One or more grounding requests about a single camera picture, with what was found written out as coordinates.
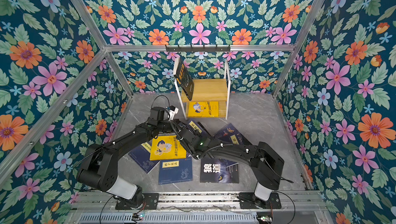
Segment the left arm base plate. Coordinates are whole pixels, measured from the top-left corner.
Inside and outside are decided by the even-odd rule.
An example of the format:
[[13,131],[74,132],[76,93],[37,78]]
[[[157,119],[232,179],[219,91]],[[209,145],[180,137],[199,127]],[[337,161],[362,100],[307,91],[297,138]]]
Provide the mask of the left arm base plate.
[[159,201],[158,193],[138,193],[132,199],[119,197],[116,210],[155,210]]

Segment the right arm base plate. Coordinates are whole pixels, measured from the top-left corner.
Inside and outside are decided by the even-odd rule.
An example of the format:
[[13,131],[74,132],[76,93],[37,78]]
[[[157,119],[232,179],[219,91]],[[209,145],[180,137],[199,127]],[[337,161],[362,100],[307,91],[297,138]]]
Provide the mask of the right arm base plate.
[[253,192],[239,193],[237,199],[240,203],[241,209],[281,209],[281,201],[278,193],[272,192],[270,198],[267,201],[260,200],[255,196]]

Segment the yellow book under shelf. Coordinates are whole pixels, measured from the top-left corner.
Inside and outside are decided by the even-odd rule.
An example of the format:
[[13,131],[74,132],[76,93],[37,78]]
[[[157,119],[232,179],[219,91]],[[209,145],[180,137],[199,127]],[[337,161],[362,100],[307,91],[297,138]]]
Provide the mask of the yellow book under shelf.
[[188,117],[212,118],[219,117],[219,102],[195,102],[189,104]]

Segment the purple book under right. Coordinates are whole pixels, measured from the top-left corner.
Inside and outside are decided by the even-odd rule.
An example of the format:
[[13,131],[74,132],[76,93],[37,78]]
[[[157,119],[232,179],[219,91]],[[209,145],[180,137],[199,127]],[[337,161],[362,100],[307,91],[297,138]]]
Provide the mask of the purple book under right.
[[222,129],[220,129],[216,134],[218,134],[218,133],[231,133],[232,134],[232,133],[240,133],[240,132],[231,123],[229,123],[228,125],[226,125]]

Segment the yellow cartoon cover book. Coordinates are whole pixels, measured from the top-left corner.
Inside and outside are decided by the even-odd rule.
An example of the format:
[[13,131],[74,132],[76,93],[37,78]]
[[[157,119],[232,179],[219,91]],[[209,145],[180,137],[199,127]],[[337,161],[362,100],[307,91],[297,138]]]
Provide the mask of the yellow cartoon cover book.
[[176,135],[157,136],[152,140],[150,161],[185,159],[187,151],[181,146]]

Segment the black wolf cover book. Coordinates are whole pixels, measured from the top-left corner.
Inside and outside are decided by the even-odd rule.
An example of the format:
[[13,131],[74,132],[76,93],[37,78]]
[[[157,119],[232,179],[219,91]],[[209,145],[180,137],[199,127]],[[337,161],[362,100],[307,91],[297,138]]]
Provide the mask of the black wolf cover book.
[[239,183],[238,163],[225,159],[201,159],[201,183]]

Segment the wooden shelf white frame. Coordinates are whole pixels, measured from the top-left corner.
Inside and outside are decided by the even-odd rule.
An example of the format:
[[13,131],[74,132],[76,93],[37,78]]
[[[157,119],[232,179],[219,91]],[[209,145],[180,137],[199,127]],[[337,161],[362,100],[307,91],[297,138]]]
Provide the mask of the wooden shelf white frame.
[[190,117],[188,114],[189,104],[195,102],[219,102],[219,117],[228,118],[229,111],[229,98],[230,98],[230,87],[231,77],[228,62],[224,63],[224,78],[214,79],[193,79],[194,91],[192,100],[188,100],[181,86],[176,82],[174,78],[175,88],[180,101],[181,109],[183,111],[184,118],[187,120]]

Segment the black hook rail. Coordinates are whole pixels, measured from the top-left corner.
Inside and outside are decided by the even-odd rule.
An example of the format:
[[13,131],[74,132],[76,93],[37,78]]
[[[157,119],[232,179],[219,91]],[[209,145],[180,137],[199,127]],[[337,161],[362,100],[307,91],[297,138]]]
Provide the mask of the black hook rail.
[[216,52],[230,52],[230,45],[166,45],[166,52],[186,52],[186,53],[195,53],[195,52],[207,52],[207,53],[216,53]]

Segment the black book on shelf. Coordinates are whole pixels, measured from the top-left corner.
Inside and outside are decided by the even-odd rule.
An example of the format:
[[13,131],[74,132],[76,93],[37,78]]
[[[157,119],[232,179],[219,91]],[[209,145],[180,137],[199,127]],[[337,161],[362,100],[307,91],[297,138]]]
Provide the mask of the black book on shelf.
[[181,86],[188,100],[191,101],[193,98],[194,82],[182,60],[178,59],[175,62],[173,74],[176,82]]

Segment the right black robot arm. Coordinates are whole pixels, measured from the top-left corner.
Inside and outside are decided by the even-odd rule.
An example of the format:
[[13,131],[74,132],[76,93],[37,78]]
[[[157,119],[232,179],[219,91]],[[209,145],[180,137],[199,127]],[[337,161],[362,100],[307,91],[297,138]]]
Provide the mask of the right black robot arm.
[[198,131],[172,127],[180,144],[196,160],[222,159],[246,164],[253,171],[257,184],[251,200],[256,206],[268,204],[271,194],[279,189],[285,161],[266,142],[257,145],[226,143],[215,137],[205,137]]

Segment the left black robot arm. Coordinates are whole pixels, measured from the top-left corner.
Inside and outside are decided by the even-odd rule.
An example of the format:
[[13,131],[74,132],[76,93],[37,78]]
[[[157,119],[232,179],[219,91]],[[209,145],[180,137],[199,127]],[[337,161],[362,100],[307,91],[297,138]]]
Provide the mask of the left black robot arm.
[[90,145],[81,160],[77,181],[116,197],[122,205],[139,209],[143,205],[142,188],[118,175],[118,162],[124,155],[160,133],[172,133],[171,121],[178,108],[152,107],[146,122],[114,141]]

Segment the navy book yellow label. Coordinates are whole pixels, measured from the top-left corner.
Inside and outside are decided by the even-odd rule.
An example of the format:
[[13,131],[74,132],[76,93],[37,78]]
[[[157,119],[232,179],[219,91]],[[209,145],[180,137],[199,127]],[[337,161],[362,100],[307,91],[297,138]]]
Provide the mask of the navy book yellow label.
[[188,128],[192,129],[193,132],[197,135],[200,135],[202,137],[211,137],[200,122],[190,119],[187,121],[187,126]]

